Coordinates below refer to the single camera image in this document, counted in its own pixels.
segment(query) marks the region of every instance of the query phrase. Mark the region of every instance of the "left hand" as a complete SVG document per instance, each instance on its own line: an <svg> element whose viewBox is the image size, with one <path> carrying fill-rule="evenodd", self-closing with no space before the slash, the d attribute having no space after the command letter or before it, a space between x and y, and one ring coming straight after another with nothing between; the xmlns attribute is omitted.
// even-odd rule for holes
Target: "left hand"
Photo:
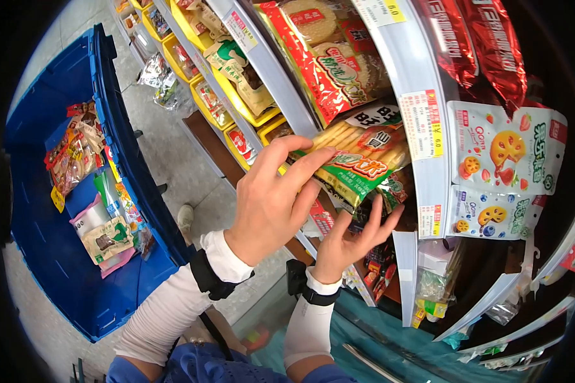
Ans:
<svg viewBox="0 0 575 383"><path fill-rule="evenodd" d="M237 215L224 238L232 252L249 266L277 251L307 221L320 190L311 176L335 154L334 147L317 149L277 174L291 151L309 149L313 141L299 135L273 140L237 183Z"/></svg>

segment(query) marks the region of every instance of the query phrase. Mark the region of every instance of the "red foil bag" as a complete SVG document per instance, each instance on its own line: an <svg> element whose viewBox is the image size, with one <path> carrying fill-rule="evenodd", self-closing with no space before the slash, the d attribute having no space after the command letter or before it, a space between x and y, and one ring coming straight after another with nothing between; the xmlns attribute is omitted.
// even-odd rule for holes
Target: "red foil bag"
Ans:
<svg viewBox="0 0 575 383"><path fill-rule="evenodd" d="M468 27L482 73L505 100L507 114L524 103L527 83L522 53L500 0L456 0Z"/></svg>
<svg viewBox="0 0 575 383"><path fill-rule="evenodd" d="M454 80L470 88L479 74L467 26L455 0L419 0L437 34L437 63Z"/></svg>

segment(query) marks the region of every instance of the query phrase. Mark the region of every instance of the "black wrist strap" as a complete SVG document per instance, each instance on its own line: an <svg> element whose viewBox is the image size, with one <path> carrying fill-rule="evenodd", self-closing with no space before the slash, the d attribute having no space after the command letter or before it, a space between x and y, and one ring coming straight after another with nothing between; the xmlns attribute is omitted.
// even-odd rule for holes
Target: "black wrist strap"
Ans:
<svg viewBox="0 0 575 383"><path fill-rule="evenodd" d="M330 306L336 302L341 289L332 295L321 295L315 292L311 287L307 286L307 265L297 259L290 259L286 262L287 270L287 293L289 295L302 294L310 304L316 306Z"/></svg>
<svg viewBox="0 0 575 383"><path fill-rule="evenodd" d="M234 288L240 284L240 282L232 283L220 280L213 271L211 264L209 264L207 253L203 249L196 252L189 261L189 265L192 270L192 274L194 275L194 279L198 284L198 289L200 292L208 291L210 300L227 298L232 294Z"/></svg>

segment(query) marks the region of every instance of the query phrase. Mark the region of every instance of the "person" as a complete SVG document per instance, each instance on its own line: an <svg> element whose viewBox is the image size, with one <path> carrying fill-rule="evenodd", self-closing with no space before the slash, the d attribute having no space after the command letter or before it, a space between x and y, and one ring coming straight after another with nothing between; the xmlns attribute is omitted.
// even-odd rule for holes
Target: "person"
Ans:
<svg viewBox="0 0 575 383"><path fill-rule="evenodd" d="M317 149L302 157L283 175L277 170L297 149L309 149L310 139L290 135L275 139L259 154L237 184L237 208L230 229L203 235L200 245L208 265L223 282L238 284L251 276L264 257L284 246L307 220L320 191L311 177L336 152ZM316 264L306 270L307 287L323 297L336 295L343 270L383 243L403 211L399 205L381 225L381 198L375 199L369 221L360 235L350 235L351 215L342 211L319 247ZM178 216L182 233L191 244L189 227L193 210L184 206ZM330 355L330 319L334 303L312 304L304 294L287 326L284 365L287 377L251 364L230 331L227 321L212 306L209 293L201 292L192 274L192 262L164 281L125 324L108 382L355 382ZM229 354L208 341L199 315L206 312L221 332ZM178 345L170 353L175 341Z"/></svg>

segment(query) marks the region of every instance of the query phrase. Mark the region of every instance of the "blue clothing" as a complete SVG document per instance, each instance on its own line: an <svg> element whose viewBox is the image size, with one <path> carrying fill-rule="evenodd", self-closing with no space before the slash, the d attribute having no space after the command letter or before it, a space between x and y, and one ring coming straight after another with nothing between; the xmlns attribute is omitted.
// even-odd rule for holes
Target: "blue clothing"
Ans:
<svg viewBox="0 0 575 383"><path fill-rule="evenodd" d="M243 354L232 351L234 362L228 362L213 343L177 346L157 382L165 383L291 383L285 375L270 368L258 367ZM107 382L143 383L149 380L126 359L116 357L108 368ZM320 366L302 383L357 383L336 364Z"/></svg>

